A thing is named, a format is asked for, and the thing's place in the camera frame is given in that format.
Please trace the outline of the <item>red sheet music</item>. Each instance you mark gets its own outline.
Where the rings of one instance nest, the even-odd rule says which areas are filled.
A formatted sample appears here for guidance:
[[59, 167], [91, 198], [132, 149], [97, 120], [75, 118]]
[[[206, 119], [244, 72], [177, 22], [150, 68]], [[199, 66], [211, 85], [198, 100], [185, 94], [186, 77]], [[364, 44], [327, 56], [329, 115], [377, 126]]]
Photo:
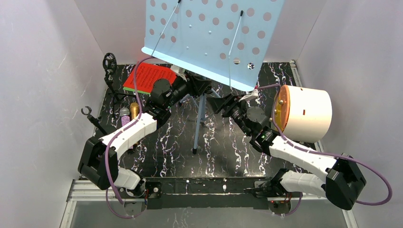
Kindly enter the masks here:
[[150, 94], [154, 82], [167, 79], [170, 84], [176, 79], [176, 74], [167, 67], [141, 63], [136, 74], [136, 85], [139, 93]]

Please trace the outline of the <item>gold microphone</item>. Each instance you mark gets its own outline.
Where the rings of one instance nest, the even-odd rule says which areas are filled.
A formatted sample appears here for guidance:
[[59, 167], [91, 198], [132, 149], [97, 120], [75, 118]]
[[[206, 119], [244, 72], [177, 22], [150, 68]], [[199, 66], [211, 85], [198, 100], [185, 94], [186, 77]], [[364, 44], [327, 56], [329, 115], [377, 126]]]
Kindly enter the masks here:
[[129, 107], [131, 120], [135, 120], [140, 113], [140, 106], [137, 102], [130, 103]]

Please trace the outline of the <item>grey tripod music stand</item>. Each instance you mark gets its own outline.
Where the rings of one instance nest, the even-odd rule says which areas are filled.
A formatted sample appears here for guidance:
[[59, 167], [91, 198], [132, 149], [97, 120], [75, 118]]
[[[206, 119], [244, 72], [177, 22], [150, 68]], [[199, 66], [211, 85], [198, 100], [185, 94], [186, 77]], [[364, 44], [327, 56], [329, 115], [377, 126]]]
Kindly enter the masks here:
[[151, 0], [142, 52], [212, 81], [207, 98], [242, 98], [255, 88], [284, 2]]

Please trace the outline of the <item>purple glitter microphone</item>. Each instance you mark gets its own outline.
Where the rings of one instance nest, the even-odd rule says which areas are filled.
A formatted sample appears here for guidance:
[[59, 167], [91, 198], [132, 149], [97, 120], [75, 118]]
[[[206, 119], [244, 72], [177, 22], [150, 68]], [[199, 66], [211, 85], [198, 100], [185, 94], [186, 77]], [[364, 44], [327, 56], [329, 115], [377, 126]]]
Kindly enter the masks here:
[[130, 110], [126, 107], [123, 107], [119, 110], [121, 126], [127, 125], [131, 121]]

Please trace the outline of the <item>black tripod mic stand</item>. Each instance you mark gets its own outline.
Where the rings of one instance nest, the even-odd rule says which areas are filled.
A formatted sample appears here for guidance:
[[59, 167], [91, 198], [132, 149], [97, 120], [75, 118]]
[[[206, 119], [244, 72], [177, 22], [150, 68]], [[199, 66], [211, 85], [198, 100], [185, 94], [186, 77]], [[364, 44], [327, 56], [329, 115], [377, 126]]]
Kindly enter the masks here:
[[105, 71], [104, 81], [109, 90], [108, 94], [111, 96], [113, 104], [122, 102], [125, 97], [135, 97], [135, 95], [120, 93], [118, 90], [114, 89], [113, 75], [117, 71], [117, 61], [113, 53], [109, 52], [104, 55], [102, 65]]

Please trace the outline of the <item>black round-base mic stand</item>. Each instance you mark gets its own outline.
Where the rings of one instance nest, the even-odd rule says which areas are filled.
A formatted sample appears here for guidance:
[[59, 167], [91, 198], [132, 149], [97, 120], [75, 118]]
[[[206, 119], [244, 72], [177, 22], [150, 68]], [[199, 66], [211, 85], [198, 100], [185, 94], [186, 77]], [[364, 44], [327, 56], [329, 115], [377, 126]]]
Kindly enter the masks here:
[[95, 118], [91, 113], [91, 107], [85, 106], [85, 108], [81, 108], [81, 114], [85, 115], [89, 122], [94, 125], [94, 127], [97, 128], [103, 135], [107, 135], [106, 130], [100, 124], [100, 120]]

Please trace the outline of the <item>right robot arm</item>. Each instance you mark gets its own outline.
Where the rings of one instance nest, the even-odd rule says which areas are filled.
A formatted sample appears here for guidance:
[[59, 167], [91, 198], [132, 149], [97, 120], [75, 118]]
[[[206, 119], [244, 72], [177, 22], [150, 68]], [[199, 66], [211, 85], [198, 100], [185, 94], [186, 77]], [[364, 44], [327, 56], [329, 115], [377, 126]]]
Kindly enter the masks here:
[[250, 137], [250, 144], [260, 153], [291, 162], [306, 170], [298, 173], [280, 169], [276, 175], [254, 188], [245, 189], [256, 198], [283, 196], [303, 192], [325, 197], [335, 206], [351, 210], [366, 185], [366, 180], [352, 157], [337, 158], [284, 140], [271, 129], [269, 117], [257, 107], [246, 107], [240, 96], [229, 94], [222, 98], [207, 98], [215, 114], [230, 117], [242, 132]]

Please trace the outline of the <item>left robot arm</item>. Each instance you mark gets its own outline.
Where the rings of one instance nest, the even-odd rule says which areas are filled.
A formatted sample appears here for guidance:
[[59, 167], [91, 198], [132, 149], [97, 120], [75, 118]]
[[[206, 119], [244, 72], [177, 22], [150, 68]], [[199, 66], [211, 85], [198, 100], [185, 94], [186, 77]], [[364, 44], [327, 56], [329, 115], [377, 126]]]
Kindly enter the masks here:
[[143, 180], [136, 172], [119, 167], [120, 157], [142, 138], [161, 128], [171, 116], [171, 107], [186, 95], [201, 96], [210, 89], [211, 80], [201, 76], [187, 79], [178, 76], [173, 83], [167, 79], [156, 80], [136, 119], [113, 133], [86, 141], [78, 172], [101, 190], [110, 187], [135, 190]]

